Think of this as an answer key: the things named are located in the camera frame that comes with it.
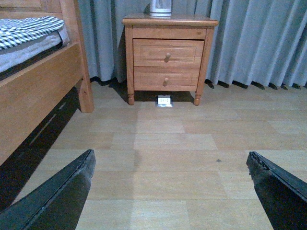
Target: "wooden bed frame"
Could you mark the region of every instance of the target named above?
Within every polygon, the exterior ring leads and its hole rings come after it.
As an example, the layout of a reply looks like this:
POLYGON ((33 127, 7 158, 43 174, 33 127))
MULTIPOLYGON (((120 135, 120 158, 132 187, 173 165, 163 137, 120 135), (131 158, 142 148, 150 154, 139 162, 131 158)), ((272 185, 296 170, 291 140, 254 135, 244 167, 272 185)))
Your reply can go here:
POLYGON ((0 165, 77 86, 81 112, 94 110, 77 0, 2 0, 0 18, 55 16, 70 44, 0 81, 0 165))

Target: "wooden floor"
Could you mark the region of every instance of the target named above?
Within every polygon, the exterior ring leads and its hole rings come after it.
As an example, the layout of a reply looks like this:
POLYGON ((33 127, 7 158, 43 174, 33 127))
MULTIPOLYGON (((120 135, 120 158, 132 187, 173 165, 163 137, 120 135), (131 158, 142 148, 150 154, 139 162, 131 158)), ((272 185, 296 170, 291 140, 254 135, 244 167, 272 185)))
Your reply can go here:
POLYGON ((123 87, 92 86, 95 111, 75 113, 17 198, 94 149, 78 230, 272 229, 246 166, 251 150, 307 181, 305 88, 206 85, 200 106, 184 94, 156 108, 127 105, 123 87))

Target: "gray curtain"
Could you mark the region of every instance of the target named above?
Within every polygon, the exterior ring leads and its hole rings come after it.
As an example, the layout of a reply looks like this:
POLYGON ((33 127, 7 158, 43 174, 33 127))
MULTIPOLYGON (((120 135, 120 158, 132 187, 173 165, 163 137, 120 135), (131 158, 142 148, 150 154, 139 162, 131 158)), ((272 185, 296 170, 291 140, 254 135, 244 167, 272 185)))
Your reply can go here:
MULTIPOLYGON (((122 18, 150 0, 79 0, 90 76, 126 78, 122 18)), ((217 19, 207 79, 292 86, 307 82, 306 0, 173 0, 173 13, 217 19)))

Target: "power outlet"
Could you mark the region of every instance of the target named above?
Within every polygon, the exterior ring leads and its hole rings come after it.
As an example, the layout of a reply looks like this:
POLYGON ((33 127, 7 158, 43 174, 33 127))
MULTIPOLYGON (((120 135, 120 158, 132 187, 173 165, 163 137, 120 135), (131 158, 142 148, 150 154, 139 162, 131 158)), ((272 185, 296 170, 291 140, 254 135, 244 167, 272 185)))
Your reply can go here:
POLYGON ((171 96, 170 95, 159 95, 158 96, 158 104, 171 104, 171 96))

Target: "wooden nightstand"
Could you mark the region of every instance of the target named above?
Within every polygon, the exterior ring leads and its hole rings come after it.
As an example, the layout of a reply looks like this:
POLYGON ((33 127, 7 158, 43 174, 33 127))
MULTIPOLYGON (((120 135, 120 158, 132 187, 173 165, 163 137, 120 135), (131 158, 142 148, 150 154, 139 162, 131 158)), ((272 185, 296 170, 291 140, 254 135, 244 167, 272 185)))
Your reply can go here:
POLYGON ((200 15, 123 19, 128 103, 134 91, 195 91, 200 104, 216 20, 200 15))

